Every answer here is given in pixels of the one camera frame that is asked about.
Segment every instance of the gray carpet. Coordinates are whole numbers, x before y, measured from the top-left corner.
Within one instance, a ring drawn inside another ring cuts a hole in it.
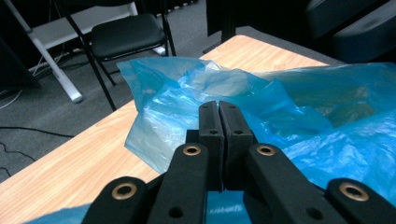
[[[184,6],[168,15],[171,25],[177,56],[199,58],[203,50],[218,43],[220,34],[210,37],[206,35],[205,0]],[[237,33],[260,39],[270,44],[289,49],[304,56],[330,64],[339,63],[334,59],[318,54],[287,41],[262,34],[250,27],[237,29]],[[158,57],[148,51],[121,61],[140,57]],[[23,127],[53,133],[76,135],[110,114],[111,108],[96,80],[92,68],[88,65],[78,66],[87,62],[84,54],[73,57],[61,66],[71,81],[82,93],[84,100],[73,104],[64,93],[54,76],[48,75],[39,79],[41,90],[26,90],[15,102],[0,110],[1,127]],[[115,62],[106,63],[109,70],[115,69]],[[112,87],[107,81],[110,94],[116,107],[121,107],[133,100],[126,82],[120,74],[113,76],[117,86]],[[0,98],[0,107],[14,99],[16,94]],[[28,166],[60,146],[69,137],[21,129],[0,129],[0,167],[7,168],[10,175]],[[6,169],[0,169],[0,182],[8,178]]]

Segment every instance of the crumpled plastic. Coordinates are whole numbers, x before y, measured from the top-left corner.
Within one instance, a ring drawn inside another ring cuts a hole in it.
[[[118,63],[138,111],[125,146],[164,173],[198,106],[238,105],[258,140],[312,183],[356,179],[396,206],[396,65],[366,63],[251,74],[189,58]],[[206,223],[249,223],[242,192],[209,192]]]

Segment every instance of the wood grain surface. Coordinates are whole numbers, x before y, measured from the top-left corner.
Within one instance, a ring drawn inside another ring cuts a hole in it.
[[[323,63],[237,35],[202,57],[229,68],[273,71]],[[124,147],[137,115],[130,102],[0,184],[0,223],[22,223],[91,203],[124,175],[149,182],[158,174]]]

